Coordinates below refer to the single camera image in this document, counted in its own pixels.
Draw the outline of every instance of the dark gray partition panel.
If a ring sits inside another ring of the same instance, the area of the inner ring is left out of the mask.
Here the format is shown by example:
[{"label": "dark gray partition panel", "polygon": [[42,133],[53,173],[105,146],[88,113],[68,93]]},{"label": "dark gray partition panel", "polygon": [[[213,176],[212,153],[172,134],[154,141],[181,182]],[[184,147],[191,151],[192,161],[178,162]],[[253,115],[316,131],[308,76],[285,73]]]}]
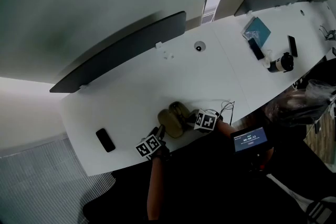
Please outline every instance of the dark gray partition panel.
[{"label": "dark gray partition panel", "polygon": [[235,13],[235,16],[248,13],[250,10],[256,12],[258,10],[284,6],[296,3],[300,0],[244,0]]},{"label": "dark gray partition panel", "polygon": [[186,13],[179,12],[152,23],[102,50],[61,79],[50,92],[73,93],[91,81],[155,47],[185,32]]}]

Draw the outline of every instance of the blue notebook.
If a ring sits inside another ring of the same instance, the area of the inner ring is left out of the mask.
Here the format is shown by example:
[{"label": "blue notebook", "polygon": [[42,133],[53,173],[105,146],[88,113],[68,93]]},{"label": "blue notebook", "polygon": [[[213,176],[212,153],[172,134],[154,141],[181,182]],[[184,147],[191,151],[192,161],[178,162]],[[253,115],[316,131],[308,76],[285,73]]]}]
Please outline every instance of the blue notebook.
[{"label": "blue notebook", "polygon": [[[254,37],[255,33],[251,32],[257,32],[259,38]],[[253,22],[247,27],[246,31],[243,33],[243,36],[249,40],[252,37],[254,37],[256,43],[258,44],[258,47],[261,48],[268,36],[271,34],[271,31],[267,28],[267,26],[257,17],[253,20]]]}]

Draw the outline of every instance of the small screen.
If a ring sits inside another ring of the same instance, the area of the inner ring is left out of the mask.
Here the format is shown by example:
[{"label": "small screen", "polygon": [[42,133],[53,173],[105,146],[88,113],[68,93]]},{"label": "small screen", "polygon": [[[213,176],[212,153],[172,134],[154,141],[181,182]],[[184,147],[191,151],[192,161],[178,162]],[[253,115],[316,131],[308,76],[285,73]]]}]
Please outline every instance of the small screen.
[{"label": "small screen", "polygon": [[258,128],[246,134],[234,137],[236,152],[262,144],[267,141],[264,128]]}]

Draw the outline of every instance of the phone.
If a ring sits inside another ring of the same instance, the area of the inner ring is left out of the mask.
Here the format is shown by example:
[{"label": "phone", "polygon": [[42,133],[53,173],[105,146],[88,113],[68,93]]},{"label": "phone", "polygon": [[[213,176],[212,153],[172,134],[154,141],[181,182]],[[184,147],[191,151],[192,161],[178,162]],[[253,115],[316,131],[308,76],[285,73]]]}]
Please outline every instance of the phone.
[{"label": "phone", "polygon": [[254,40],[254,38],[251,38],[248,40],[248,43],[250,44],[250,48],[253,51],[254,55],[257,57],[258,60],[264,59],[264,54],[259,48],[258,44]]},{"label": "phone", "polygon": [[289,42],[289,47],[290,47],[290,53],[294,56],[298,56],[298,51],[296,49],[296,43],[295,43],[295,38],[292,36],[288,36],[288,42]]},{"label": "phone", "polygon": [[113,144],[105,129],[100,129],[96,132],[96,135],[107,152],[111,152],[115,149],[115,145]]}]

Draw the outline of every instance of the black pants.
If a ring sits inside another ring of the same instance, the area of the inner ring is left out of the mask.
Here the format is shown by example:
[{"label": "black pants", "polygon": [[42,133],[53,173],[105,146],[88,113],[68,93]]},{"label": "black pants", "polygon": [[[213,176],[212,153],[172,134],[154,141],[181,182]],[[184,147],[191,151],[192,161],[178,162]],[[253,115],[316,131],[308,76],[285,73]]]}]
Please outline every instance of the black pants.
[{"label": "black pants", "polygon": [[[279,143],[268,171],[296,193],[319,200],[336,196],[335,175],[303,142]],[[89,202],[91,223],[146,218],[151,162],[113,172],[116,184]],[[175,151],[165,167],[162,219],[227,219],[228,222],[292,221],[306,216],[294,199],[266,176],[252,178],[236,167],[229,141],[212,133]]]}]

